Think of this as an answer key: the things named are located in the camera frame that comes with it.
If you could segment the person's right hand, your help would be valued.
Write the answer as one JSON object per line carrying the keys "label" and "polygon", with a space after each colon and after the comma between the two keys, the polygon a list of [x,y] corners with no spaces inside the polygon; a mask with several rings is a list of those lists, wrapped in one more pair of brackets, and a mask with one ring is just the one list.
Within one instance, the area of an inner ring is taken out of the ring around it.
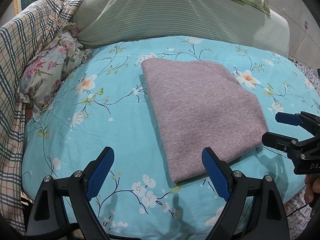
{"label": "person's right hand", "polygon": [[305,184],[306,184],[306,189],[305,189],[305,194],[304,194],[304,200],[306,204],[310,204],[316,193],[320,192],[320,180],[319,178],[314,179],[313,175],[306,175],[305,178]]}

